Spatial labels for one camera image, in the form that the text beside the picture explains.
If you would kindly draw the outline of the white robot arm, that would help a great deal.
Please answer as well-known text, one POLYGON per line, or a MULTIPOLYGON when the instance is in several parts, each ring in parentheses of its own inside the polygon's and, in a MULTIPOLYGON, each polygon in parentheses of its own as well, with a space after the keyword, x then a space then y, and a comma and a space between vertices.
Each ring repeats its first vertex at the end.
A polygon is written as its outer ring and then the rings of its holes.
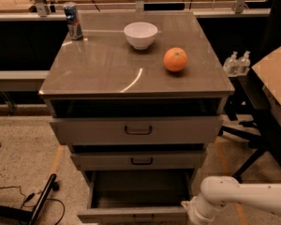
POLYGON ((228 203, 281 217, 281 184, 240 184, 231 176, 208 176, 200 183, 199 195, 181 206, 193 225, 210 225, 228 203))

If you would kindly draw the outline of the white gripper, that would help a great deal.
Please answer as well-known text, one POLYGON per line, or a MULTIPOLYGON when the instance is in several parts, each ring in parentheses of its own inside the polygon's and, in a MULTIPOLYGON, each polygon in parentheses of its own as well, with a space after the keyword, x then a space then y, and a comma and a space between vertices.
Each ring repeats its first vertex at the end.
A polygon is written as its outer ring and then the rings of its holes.
POLYGON ((181 206, 187 212, 192 225, 210 225, 214 221, 214 211, 207 202, 183 201, 181 206))

